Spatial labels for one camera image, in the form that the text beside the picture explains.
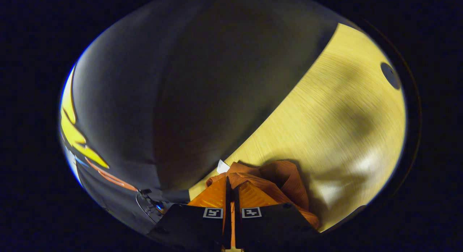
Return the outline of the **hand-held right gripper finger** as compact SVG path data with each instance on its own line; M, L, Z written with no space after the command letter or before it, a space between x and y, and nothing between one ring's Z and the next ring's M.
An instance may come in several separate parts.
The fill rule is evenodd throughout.
M175 251L224 251L230 248L232 189L223 177L190 203L174 204L148 238Z
M241 250L307 250L320 233L293 203L278 203L250 182L234 189L235 245Z

